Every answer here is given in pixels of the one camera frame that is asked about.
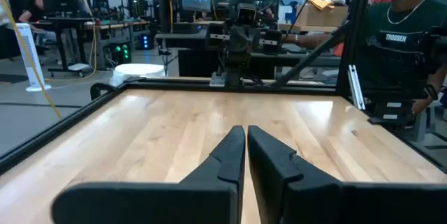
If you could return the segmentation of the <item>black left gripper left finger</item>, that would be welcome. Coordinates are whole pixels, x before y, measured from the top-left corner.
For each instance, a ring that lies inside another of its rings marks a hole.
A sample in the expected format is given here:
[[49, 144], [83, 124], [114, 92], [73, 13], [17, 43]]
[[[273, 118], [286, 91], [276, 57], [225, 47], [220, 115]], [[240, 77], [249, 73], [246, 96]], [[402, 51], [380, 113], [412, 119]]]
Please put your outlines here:
[[178, 183], [88, 182], [60, 192], [55, 224], [240, 224], [246, 135], [233, 126]]

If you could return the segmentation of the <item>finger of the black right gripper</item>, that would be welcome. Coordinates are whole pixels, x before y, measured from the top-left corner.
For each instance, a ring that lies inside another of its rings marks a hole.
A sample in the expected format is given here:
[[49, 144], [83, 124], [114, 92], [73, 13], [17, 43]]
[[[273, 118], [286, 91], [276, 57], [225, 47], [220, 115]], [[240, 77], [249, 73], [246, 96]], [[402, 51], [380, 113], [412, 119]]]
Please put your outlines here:
[[240, 29], [240, 36], [242, 41], [242, 53], [241, 58], [246, 59], [249, 56], [251, 51], [251, 39], [249, 37], [250, 27], [248, 25], [244, 25]]
[[236, 56], [240, 53], [240, 36], [238, 32], [238, 27], [232, 27], [230, 29], [230, 39], [228, 43], [228, 58], [235, 59]]

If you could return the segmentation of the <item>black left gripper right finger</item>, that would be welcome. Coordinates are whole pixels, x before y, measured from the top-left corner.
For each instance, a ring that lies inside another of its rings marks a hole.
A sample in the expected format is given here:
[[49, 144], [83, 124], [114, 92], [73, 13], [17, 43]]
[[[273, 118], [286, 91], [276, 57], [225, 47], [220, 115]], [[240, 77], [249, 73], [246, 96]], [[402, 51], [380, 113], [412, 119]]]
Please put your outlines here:
[[447, 184], [340, 181], [258, 126], [251, 176], [268, 224], [447, 224]]

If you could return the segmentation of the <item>black workbench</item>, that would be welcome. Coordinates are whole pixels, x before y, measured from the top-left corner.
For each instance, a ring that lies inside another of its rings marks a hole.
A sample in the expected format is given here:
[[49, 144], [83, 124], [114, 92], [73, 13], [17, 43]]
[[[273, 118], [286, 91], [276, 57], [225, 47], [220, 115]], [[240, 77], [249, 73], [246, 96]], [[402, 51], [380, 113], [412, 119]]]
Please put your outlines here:
[[[177, 48], [179, 76], [210, 77], [218, 70], [221, 62], [218, 52], [205, 48], [205, 32], [194, 34], [158, 33], [155, 39], [167, 48]], [[310, 53], [293, 44], [283, 45], [284, 51], [278, 55], [253, 53], [249, 62], [249, 70], [264, 80], [274, 78], [275, 68], [293, 67]]]

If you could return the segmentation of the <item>cardboard box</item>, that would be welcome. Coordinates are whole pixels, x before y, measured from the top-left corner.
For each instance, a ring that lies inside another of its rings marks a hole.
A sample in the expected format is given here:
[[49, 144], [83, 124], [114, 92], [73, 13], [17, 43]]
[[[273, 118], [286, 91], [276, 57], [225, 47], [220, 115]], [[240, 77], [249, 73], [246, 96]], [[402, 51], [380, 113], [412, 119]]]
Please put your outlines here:
[[347, 6], [326, 7], [319, 10], [312, 4], [306, 4], [296, 24], [304, 26], [338, 27], [347, 17]]

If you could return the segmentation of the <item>computer with blue lights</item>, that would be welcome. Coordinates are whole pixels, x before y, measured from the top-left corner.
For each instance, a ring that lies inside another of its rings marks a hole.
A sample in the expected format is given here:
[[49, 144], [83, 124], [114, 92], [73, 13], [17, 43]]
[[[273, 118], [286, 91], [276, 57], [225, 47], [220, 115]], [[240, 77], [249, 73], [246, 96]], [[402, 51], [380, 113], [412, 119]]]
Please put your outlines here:
[[154, 48], [153, 37], [151, 34], [144, 33], [138, 36], [137, 43], [139, 50], [151, 50]]

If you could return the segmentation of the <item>white round base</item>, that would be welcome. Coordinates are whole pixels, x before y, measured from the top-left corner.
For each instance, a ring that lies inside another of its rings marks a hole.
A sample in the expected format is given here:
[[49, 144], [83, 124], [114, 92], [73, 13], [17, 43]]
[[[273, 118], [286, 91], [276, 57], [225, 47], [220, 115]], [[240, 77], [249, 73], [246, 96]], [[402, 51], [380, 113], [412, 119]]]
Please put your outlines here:
[[120, 64], [115, 67], [109, 85], [118, 87], [134, 77], [164, 77], [165, 68], [160, 64]]

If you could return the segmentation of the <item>computer with green lights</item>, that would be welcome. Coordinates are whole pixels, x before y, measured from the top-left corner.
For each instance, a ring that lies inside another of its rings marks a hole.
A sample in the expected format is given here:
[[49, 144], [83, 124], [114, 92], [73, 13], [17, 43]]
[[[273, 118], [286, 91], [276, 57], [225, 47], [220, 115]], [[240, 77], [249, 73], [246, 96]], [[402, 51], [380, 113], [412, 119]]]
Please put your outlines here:
[[111, 46], [111, 58], [116, 64], [131, 63], [131, 48], [128, 43], [115, 43]]

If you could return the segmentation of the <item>person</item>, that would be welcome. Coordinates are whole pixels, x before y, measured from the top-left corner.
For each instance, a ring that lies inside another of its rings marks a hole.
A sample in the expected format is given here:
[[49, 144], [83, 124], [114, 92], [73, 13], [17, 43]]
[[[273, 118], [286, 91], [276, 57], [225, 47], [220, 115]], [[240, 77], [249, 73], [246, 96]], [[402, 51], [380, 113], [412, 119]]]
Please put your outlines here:
[[101, 18], [108, 15], [108, 5], [107, 0], [94, 0], [93, 1], [93, 12], [95, 17]]
[[19, 16], [18, 21], [29, 24], [32, 31], [41, 32], [43, 29], [35, 27], [33, 23], [42, 19], [44, 13], [44, 0], [30, 0], [28, 7]]
[[379, 51], [381, 31], [391, 33], [426, 32], [432, 27], [447, 29], [447, 4], [438, 0], [390, 0], [367, 9], [354, 57], [361, 86], [395, 87], [408, 79], [404, 65], [386, 61]]

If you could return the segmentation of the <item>black curved loop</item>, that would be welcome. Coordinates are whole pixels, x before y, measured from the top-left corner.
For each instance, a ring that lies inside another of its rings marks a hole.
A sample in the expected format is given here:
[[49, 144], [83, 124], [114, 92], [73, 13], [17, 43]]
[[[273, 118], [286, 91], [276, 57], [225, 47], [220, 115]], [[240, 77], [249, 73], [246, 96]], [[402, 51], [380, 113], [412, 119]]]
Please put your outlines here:
[[114, 92], [117, 88], [104, 83], [96, 83], [90, 87], [90, 98], [91, 100], [95, 100], [102, 95], [108, 94], [110, 92]]

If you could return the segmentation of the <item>black desk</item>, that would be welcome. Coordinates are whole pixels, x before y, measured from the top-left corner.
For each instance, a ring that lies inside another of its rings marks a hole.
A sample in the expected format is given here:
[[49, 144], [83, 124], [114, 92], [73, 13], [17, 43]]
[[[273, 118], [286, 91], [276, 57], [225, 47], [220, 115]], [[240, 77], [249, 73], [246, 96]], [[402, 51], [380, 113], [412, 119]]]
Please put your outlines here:
[[68, 65], [66, 58], [66, 51], [64, 49], [64, 42], [62, 40], [62, 35], [65, 30], [71, 32], [71, 29], [75, 29], [76, 43], [78, 47], [78, 53], [80, 55], [80, 63], [86, 64], [87, 59], [85, 56], [84, 41], [82, 36], [84, 35], [85, 23], [88, 21], [87, 18], [66, 18], [66, 17], [48, 17], [46, 21], [50, 22], [54, 32], [56, 34], [56, 42], [59, 50], [59, 56], [61, 59], [61, 68], [49, 68], [48, 72], [50, 77], [54, 77], [55, 73], [70, 73], [78, 74], [80, 77], [84, 77], [83, 68], [81, 69], [71, 69]]

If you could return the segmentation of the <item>white standing sign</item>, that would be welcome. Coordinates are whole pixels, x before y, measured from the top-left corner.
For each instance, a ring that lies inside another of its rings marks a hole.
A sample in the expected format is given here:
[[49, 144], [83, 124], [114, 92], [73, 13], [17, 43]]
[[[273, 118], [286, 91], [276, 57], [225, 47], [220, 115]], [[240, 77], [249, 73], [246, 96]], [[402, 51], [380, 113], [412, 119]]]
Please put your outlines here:
[[42, 88], [44, 90], [51, 89], [52, 87], [45, 83], [30, 26], [26, 23], [17, 23], [16, 26], [18, 29], [16, 33], [17, 42], [29, 81], [29, 86], [26, 88], [26, 91], [36, 92], [42, 91]]

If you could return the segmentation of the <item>black metal table frame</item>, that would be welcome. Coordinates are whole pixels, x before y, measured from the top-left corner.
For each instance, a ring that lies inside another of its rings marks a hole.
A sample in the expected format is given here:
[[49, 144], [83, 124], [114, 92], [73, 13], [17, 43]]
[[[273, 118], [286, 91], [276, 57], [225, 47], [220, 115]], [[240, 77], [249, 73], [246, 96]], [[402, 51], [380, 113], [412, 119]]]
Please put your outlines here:
[[[346, 101], [353, 101], [352, 96], [348, 94], [350, 91], [348, 78], [348, 62], [353, 60], [353, 54], [358, 46], [357, 34], [360, 32], [360, 20], [365, 16], [366, 0], [354, 0], [351, 12], [348, 14], [346, 21], [338, 29], [330, 34], [329, 39], [321, 43], [315, 50], [298, 64], [296, 64], [287, 74], [283, 75], [279, 80], [258, 86], [254, 83], [247, 83], [243, 87], [223, 87], [211, 86], [208, 79], [191, 80], [182, 78], [148, 78], [139, 77], [131, 78], [117, 87], [114, 92], [102, 95], [92, 100], [89, 104], [74, 112], [70, 116], [60, 120], [58, 123], [40, 132], [36, 136], [27, 140], [25, 143], [9, 151], [0, 157], [0, 176], [17, 166], [19, 163], [42, 149], [45, 145], [58, 138], [68, 129], [74, 127], [80, 121], [88, 117], [100, 107], [111, 101], [114, 97], [127, 89], [153, 89], [166, 91], [203, 91], [203, 92], [229, 92], [229, 93], [246, 93], [246, 94], [300, 94], [308, 96], [339, 96]], [[337, 40], [346, 37], [344, 48], [345, 57], [339, 68], [337, 85], [332, 87], [328, 85], [316, 84], [297, 84], [291, 83], [292, 77], [296, 76], [303, 68], [312, 64], [320, 57], [324, 50], [334, 45]]]

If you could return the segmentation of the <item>silver aluminium bracket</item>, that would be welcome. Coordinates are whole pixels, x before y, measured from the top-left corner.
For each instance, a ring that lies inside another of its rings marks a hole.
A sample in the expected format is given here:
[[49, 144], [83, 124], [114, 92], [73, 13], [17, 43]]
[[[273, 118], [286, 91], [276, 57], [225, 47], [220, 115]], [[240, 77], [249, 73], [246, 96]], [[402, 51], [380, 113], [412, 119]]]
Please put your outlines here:
[[365, 102], [362, 95], [362, 90], [355, 65], [348, 66], [348, 78], [353, 104], [359, 110], [365, 110]]

